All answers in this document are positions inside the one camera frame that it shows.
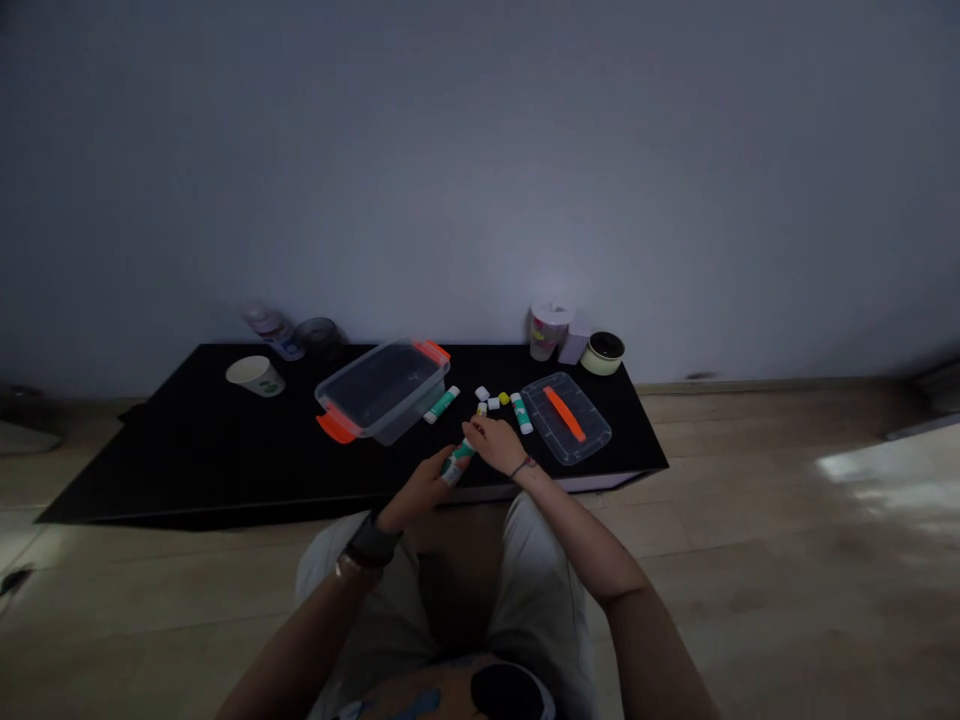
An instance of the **plastic storage box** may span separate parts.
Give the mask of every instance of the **plastic storage box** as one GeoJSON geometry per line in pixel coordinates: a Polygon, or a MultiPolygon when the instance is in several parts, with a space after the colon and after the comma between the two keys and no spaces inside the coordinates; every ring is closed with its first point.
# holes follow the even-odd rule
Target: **plastic storage box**
{"type": "Polygon", "coordinates": [[[587,394],[566,373],[555,373],[543,380],[530,383],[520,391],[527,413],[537,432],[561,465],[576,465],[602,448],[613,437],[610,424],[603,419],[587,394]],[[574,437],[567,423],[557,412],[546,394],[551,387],[567,406],[580,425],[585,438],[574,437]]]}
{"type": "Polygon", "coordinates": [[[326,411],[317,422],[339,443],[372,437],[392,445],[440,399],[449,370],[450,355],[435,343],[384,343],[317,385],[326,411]]]}

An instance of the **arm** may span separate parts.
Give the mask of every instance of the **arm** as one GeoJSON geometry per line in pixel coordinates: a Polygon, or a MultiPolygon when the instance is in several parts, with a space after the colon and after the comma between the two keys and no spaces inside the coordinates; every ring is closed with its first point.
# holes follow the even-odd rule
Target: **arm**
{"type": "MultiPolygon", "coordinates": [[[[503,420],[472,418],[464,434],[509,475],[527,457],[503,420]]],[[[613,636],[624,716],[715,718],[716,706],[657,591],[626,548],[538,465],[515,476],[536,503],[577,577],[600,604],[613,636]]]]}
{"type": "MultiPolygon", "coordinates": [[[[449,445],[424,460],[377,516],[375,527],[387,535],[403,532],[432,509],[450,489],[439,478],[449,445]]],[[[459,461],[466,469],[469,458],[459,461]]],[[[284,623],[227,697],[218,720],[305,718],[326,685],[367,594],[382,575],[342,558],[337,572],[324,578],[284,623]]]]}

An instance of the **beige pants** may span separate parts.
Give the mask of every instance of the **beige pants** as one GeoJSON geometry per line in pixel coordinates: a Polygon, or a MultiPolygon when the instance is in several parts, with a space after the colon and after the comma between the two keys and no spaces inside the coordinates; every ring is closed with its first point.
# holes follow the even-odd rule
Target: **beige pants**
{"type": "MultiPolygon", "coordinates": [[[[342,518],[317,535],[297,570],[298,605],[333,571],[366,515],[342,518]]],[[[521,494],[503,528],[488,649],[540,678],[570,720],[596,717],[585,602],[563,549],[530,496],[521,494]]],[[[416,563],[401,546],[367,597],[310,717],[332,718],[383,680],[416,670],[439,652],[420,600],[416,563]]]]}

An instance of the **green glue stick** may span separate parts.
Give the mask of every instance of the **green glue stick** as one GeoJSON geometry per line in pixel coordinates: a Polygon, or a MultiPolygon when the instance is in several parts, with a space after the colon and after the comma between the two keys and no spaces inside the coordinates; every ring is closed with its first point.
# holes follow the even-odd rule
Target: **green glue stick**
{"type": "Polygon", "coordinates": [[[476,452],[473,445],[464,438],[463,442],[450,453],[450,457],[443,461],[443,469],[440,471],[440,477],[443,478],[443,481],[450,487],[456,485],[460,481],[460,476],[463,475],[463,470],[457,466],[457,460],[464,457],[473,457],[476,452]]]}
{"type": "Polygon", "coordinates": [[[452,403],[453,399],[459,394],[460,388],[456,385],[451,385],[450,389],[443,394],[443,397],[437,400],[434,406],[423,414],[423,419],[433,425],[437,421],[437,418],[443,415],[443,411],[450,407],[450,403],[452,403]]]}
{"type": "Polygon", "coordinates": [[[533,432],[533,423],[530,422],[530,416],[527,415],[527,406],[523,404],[523,398],[520,393],[514,393],[510,396],[510,402],[513,403],[513,412],[517,415],[517,422],[520,423],[520,432],[529,435],[533,432]]]}

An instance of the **black tabletop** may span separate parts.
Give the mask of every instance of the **black tabletop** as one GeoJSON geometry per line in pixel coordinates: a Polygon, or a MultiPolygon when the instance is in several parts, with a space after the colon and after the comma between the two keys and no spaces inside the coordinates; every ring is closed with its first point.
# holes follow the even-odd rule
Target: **black tabletop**
{"type": "MultiPolygon", "coordinates": [[[[558,479],[639,477],[667,467],[624,368],[597,377],[579,365],[536,362],[525,345],[444,345],[451,358],[446,385],[462,393],[435,425],[421,420],[389,447],[372,439],[341,445],[318,425],[321,409],[313,391],[371,347],[348,346],[336,363],[325,364],[310,358],[287,362],[262,344],[199,346],[38,522],[208,529],[335,517],[375,506],[403,485],[417,463],[462,439],[460,423],[476,410],[476,387],[518,392],[558,370],[580,385],[613,436],[571,467],[557,463],[537,433],[524,437],[547,472],[558,479]],[[286,380],[280,395],[261,398],[224,379],[231,363],[253,354],[268,354],[286,380]],[[293,505],[300,507],[291,510],[293,505]],[[224,517],[224,510],[235,512],[224,517]],[[212,511],[221,516],[211,519],[212,511]],[[184,519],[191,514],[192,521],[184,519]]],[[[492,416],[516,427],[512,408],[492,416]]],[[[458,490],[505,484],[477,458],[458,490]]]]}

